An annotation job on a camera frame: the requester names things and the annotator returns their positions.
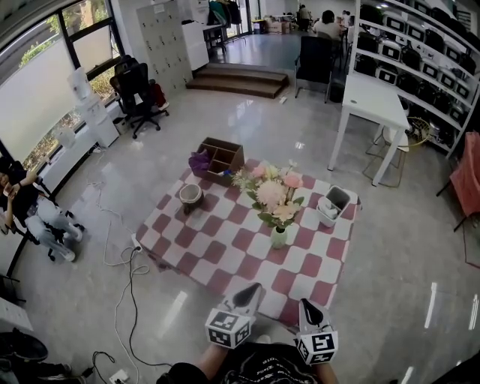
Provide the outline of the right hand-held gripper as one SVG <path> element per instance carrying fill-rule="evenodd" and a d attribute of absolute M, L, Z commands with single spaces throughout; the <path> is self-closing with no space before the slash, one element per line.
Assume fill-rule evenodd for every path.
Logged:
<path fill-rule="evenodd" d="M 298 308 L 295 347 L 303 362 L 307 365 L 330 362 L 338 351 L 338 332 L 328 322 L 325 308 L 306 298 L 300 300 Z"/>

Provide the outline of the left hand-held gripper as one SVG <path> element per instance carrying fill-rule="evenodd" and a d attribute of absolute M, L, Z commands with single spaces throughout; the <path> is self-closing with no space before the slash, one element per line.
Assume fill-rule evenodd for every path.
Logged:
<path fill-rule="evenodd" d="M 205 322 L 207 340 L 227 349 L 235 349 L 250 336 L 263 288 L 261 283 L 227 296 L 213 308 Z"/>

